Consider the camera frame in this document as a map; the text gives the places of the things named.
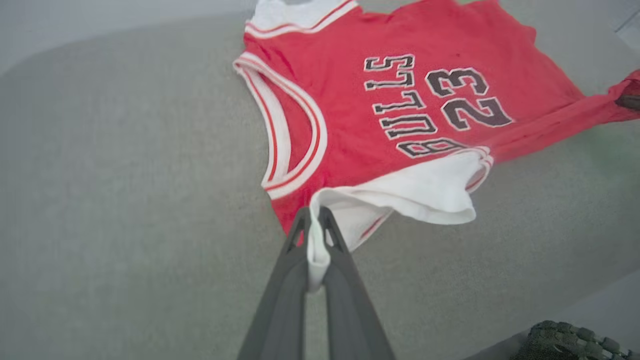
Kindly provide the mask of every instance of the red basketball jersey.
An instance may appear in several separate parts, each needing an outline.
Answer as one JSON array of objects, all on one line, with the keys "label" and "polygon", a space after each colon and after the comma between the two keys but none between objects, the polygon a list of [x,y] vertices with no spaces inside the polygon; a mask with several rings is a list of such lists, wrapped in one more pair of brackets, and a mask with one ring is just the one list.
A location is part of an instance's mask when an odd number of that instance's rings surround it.
[{"label": "red basketball jersey", "polygon": [[309,205],[332,209],[352,250],[393,210],[468,222],[495,162],[639,117],[614,103],[640,92],[639,71],[585,97],[535,37],[497,0],[391,14],[260,0],[234,66],[265,119],[262,185],[285,231]]}]

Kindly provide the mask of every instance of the black textured object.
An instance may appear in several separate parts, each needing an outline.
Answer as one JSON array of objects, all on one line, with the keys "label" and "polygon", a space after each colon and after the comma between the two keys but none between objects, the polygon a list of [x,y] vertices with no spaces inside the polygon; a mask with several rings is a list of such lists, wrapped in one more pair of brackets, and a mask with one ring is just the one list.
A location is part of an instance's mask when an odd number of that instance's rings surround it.
[{"label": "black textured object", "polygon": [[558,323],[558,331],[560,332],[571,332],[571,324],[567,322],[559,322]]},{"label": "black textured object", "polygon": [[610,353],[617,354],[620,351],[620,344],[612,339],[604,338],[602,348]]},{"label": "black textured object", "polygon": [[511,360],[640,360],[640,354],[622,350],[614,340],[596,337],[589,329],[547,320],[531,328]]},{"label": "black textured object", "polygon": [[585,327],[581,327],[580,330],[578,330],[577,336],[584,341],[593,341],[596,333]]}]

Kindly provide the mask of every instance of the jersey hem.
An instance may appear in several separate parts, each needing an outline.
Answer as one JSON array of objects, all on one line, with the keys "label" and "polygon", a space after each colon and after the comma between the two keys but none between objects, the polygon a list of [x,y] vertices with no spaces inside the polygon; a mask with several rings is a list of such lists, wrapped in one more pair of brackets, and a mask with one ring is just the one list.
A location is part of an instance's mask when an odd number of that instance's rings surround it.
[{"label": "jersey hem", "polygon": [[320,189],[309,208],[312,214],[321,206],[330,208],[349,250],[354,251],[393,211],[431,224],[473,221],[476,211],[469,194],[488,177],[492,165],[489,148],[463,149],[364,184]]}]

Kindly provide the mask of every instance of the jersey neckline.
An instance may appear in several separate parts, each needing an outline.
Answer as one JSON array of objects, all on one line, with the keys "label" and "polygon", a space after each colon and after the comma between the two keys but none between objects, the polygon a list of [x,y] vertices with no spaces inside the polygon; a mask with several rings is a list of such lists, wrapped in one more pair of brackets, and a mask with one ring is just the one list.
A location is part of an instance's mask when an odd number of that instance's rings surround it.
[{"label": "jersey neckline", "polygon": [[291,32],[316,33],[358,7],[355,0],[312,0],[303,4],[259,0],[244,30],[257,38]]}]

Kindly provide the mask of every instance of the gray table surface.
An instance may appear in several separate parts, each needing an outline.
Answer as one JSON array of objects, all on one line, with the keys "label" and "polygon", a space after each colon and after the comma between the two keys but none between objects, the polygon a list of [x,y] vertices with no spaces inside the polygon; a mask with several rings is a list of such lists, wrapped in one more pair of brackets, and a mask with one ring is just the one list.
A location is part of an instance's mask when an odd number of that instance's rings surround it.
[{"label": "gray table surface", "polygon": [[[503,4],[587,94],[640,67],[579,0]],[[230,66],[249,16],[70,44],[0,78],[1,359],[237,354],[283,241]],[[354,257],[398,359],[469,356],[637,270],[639,136],[610,124],[501,164],[471,224],[392,216]]]}]

